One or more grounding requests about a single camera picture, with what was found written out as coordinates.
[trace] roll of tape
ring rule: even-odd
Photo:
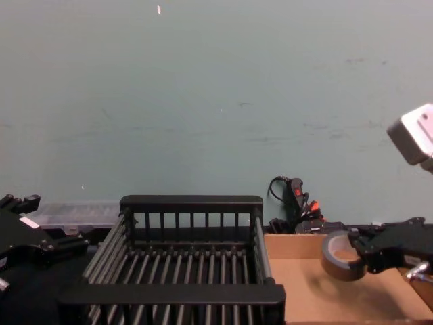
[[[323,241],[321,264],[331,276],[341,281],[361,279],[366,272],[364,262],[350,245],[348,232],[330,233]]]

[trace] black machine part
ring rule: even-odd
[[[332,233],[323,243],[323,267],[340,280],[357,280],[364,267],[369,273],[377,274],[393,267],[412,268],[420,263],[433,265],[433,225],[424,221],[423,217],[415,217],[401,223],[360,227],[345,234]],[[350,265],[348,261],[336,263],[335,254],[329,247],[332,238],[343,235],[359,256],[355,264]],[[431,267],[423,269],[426,272],[430,270]]]
[[[89,242],[81,235],[53,239],[39,225],[19,213],[37,210],[40,196],[24,200],[7,195],[0,200],[0,272],[19,263],[49,265],[85,253]],[[0,293],[9,290],[0,278]]]

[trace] green painted wall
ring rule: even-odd
[[[428,216],[386,127],[433,100],[432,31],[431,0],[2,1],[0,190],[265,197],[284,174],[331,220]]]

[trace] brown cardboard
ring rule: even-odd
[[[432,311],[397,269],[355,282],[325,273],[324,238],[265,235],[272,276],[286,290],[288,324],[433,324]]]

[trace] black wire basket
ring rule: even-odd
[[[284,324],[257,196],[125,196],[61,324]]]

